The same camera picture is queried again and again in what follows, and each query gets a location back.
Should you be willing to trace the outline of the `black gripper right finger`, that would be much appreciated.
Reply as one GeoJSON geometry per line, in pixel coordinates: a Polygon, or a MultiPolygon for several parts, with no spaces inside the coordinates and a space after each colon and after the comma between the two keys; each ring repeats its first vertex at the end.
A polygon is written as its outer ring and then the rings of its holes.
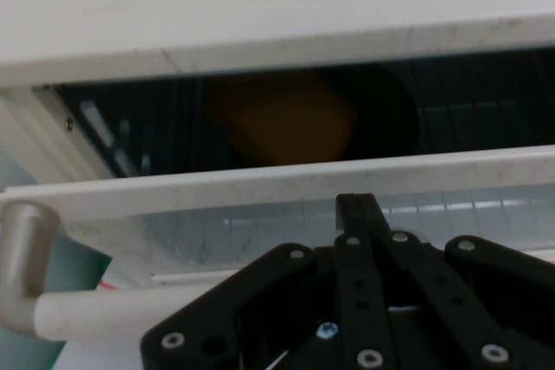
{"type": "Polygon", "coordinates": [[[358,199],[388,305],[419,309],[449,367],[554,367],[553,264],[473,236],[437,250],[358,199]]]}

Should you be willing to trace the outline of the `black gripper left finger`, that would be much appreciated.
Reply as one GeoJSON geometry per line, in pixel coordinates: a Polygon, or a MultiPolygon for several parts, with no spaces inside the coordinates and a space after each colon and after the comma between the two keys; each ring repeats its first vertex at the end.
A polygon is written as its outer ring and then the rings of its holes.
{"type": "Polygon", "coordinates": [[[392,369],[395,347],[373,242],[389,231],[371,194],[336,198],[331,246],[283,243],[147,331],[146,369],[392,369]]]}

